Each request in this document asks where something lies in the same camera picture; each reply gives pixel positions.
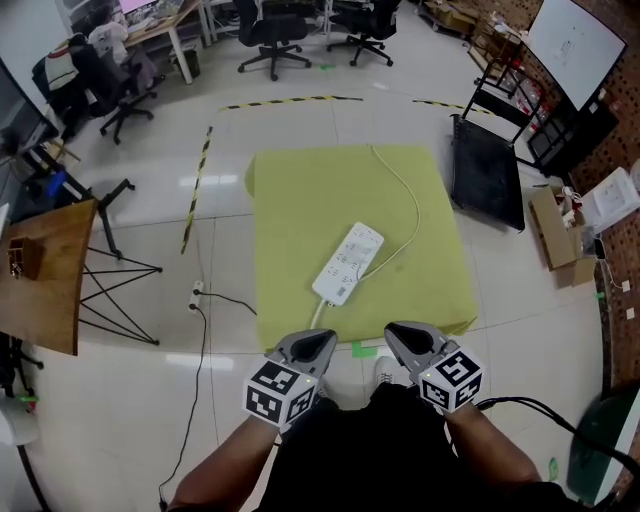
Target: white sneaker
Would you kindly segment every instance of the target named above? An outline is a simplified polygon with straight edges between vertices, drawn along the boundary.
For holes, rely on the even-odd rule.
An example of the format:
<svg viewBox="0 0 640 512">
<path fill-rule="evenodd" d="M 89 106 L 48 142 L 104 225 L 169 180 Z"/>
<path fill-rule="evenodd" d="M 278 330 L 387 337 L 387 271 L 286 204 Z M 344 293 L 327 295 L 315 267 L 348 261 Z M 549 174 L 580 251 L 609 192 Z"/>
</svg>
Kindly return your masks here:
<svg viewBox="0 0 640 512">
<path fill-rule="evenodd" d="M 376 386 L 380 384 L 395 384 L 398 380 L 397 375 L 401 370 L 400 363 L 393 357 L 382 356 L 376 361 L 373 368 L 373 374 L 376 379 Z"/>
</svg>

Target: black and yellow tape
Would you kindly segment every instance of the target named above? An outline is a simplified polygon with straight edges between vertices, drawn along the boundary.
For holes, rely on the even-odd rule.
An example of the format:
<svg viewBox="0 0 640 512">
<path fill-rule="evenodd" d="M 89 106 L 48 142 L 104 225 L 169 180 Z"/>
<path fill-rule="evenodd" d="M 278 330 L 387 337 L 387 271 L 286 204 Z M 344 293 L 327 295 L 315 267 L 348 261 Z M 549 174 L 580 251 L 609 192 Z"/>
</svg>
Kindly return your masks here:
<svg viewBox="0 0 640 512">
<path fill-rule="evenodd" d="M 212 130 L 213 127 L 209 126 L 209 128 L 207 129 L 207 136 L 204 141 L 204 146 L 202 146 L 200 164 L 198 165 L 198 175 L 196 177 L 196 184 L 193 187 L 193 196 L 191 197 L 189 215 L 187 215 L 187 226 L 184 229 L 184 236 L 182 237 L 182 250 L 180 251 L 180 254 L 184 254 L 184 251 L 187 248 L 187 243 L 189 242 L 189 234 L 191 233 L 191 226 L 193 225 L 193 218 L 196 211 L 196 203 L 198 202 L 198 187 L 200 186 L 200 179 L 202 178 L 202 170 L 204 169 L 204 164 L 207 161 L 207 153 L 209 152 L 209 145 L 211 144 Z"/>
<path fill-rule="evenodd" d="M 457 108 L 458 110 L 464 110 L 466 105 L 454 105 L 453 103 L 442 103 L 441 101 L 431 101 L 431 100 L 413 100 L 414 103 L 425 103 L 427 105 L 435 105 L 436 107 L 445 107 L 445 108 Z M 495 115 L 490 110 L 485 110 L 483 108 L 471 108 L 469 110 L 473 110 L 474 112 L 481 112 L 483 114 L 489 114 L 490 116 Z"/>
<path fill-rule="evenodd" d="M 254 101 L 252 103 L 243 103 L 241 105 L 228 105 L 226 107 L 222 107 L 218 112 L 222 112 L 223 110 L 236 110 L 238 108 L 260 107 L 264 105 L 279 105 L 281 103 L 299 103 L 301 101 L 327 101 L 327 100 L 364 101 L 362 98 L 350 98 L 348 96 L 308 96 L 306 98 L 288 98 L 285 100 Z"/>
<path fill-rule="evenodd" d="M 218 112 L 223 112 L 225 110 L 237 110 L 239 108 L 247 108 L 247 107 L 260 107 L 265 105 L 280 105 L 282 103 L 299 103 L 302 101 L 364 101 L 362 98 L 352 98 L 349 96 L 308 96 L 306 98 L 287 98 L 283 100 L 269 100 L 269 101 L 254 101 L 251 103 L 242 103 L 240 105 L 228 105 L 226 107 L 222 107 Z M 427 105 L 436 105 L 439 107 L 446 108 L 456 108 L 460 110 L 464 110 L 466 107 L 462 105 L 453 105 L 451 103 L 442 103 L 440 101 L 429 101 L 429 100 L 413 100 L 414 103 L 426 103 Z M 472 108 L 474 112 L 482 112 L 483 114 L 494 115 L 493 112 L 488 110 Z M 187 216 L 187 226 L 184 230 L 184 236 L 182 238 L 182 250 L 181 254 L 184 254 L 184 251 L 187 248 L 187 244 L 189 243 L 189 234 L 191 233 L 191 226 L 193 225 L 193 220 L 195 217 L 196 211 L 196 203 L 198 202 L 198 187 L 200 187 L 200 180 L 202 178 L 202 171 L 204 170 L 204 164 L 207 160 L 207 153 L 209 151 L 209 145 L 211 144 L 211 131 L 213 128 L 209 126 L 207 129 L 207 136 L 204 142 L 204 146 L 202 148 L 202 155 L 200 157 L 200 165 L 198 165 L 198 174 L 196 177 L 196 184 L 193 188 L 193 197 L 191 198 L 191 206 L 189 207 L 189 215 Z"/>
</svg>

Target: forearm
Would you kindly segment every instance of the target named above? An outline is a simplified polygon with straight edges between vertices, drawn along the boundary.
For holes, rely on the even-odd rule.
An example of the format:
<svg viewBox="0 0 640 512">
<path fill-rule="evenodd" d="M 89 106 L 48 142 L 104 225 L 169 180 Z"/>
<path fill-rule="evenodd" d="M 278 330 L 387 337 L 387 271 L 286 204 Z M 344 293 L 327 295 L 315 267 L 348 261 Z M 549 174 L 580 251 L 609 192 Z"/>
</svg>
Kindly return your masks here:
<svg viewBox="0 0 640 512">
<path fill-rule="evenodd" d="M 169 510 L 212 505 L 239 510 L 255 487 L 278 428 L 253 416 L 178 485 Z"/>
<path fill-rule="evenodd" d="M 509 491 L 540 481 L 531 459 L 473 404 L 445 418 L 458 456 L 489 485 Z"/>
</svg>

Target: power socket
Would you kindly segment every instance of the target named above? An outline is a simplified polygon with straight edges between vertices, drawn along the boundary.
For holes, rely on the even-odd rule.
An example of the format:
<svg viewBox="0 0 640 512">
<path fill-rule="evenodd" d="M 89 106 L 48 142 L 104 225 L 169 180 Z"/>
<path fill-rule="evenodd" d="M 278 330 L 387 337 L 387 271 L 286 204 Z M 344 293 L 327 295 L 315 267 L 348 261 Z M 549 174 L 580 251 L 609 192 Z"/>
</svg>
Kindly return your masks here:
<svg viewBox="0 0 640 512">
<path fill-rule="evenodd" d="M 196 281 L 195 283 L 193 283 L 193 288 L 191 289 L 191 297 L 189 297 L 189 313 L 191 313 L 192 315 L 196 314 L 196 311 L 198 311 L 196 308 L 200 307 L 200 297 L 202 297 L 202 295 L 200 295 L 202 293 L 202 290 L 204 290 L 204 283 L 202 281 Z"/>
</svg>

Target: fiducial marker cube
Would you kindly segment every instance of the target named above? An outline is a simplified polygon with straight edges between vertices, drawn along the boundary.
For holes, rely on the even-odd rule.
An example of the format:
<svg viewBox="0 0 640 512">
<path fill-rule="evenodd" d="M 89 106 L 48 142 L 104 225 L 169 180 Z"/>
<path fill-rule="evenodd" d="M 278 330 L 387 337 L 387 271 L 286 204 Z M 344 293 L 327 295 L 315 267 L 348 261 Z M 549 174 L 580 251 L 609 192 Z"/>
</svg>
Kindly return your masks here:
<svg viewBox="0 0 640 512">
<path fill-rule="evenodd" d="M 245 411 L 280 428 L 311 408 L 318 379 L 265 358 L 244 381 Z"/>
<path fill-rule="evenodd" d="M 454 412 L 480 392 L 484 365 L 466 347 L 460 347 L 420 374 L 420 396 Z"/>
</svg>

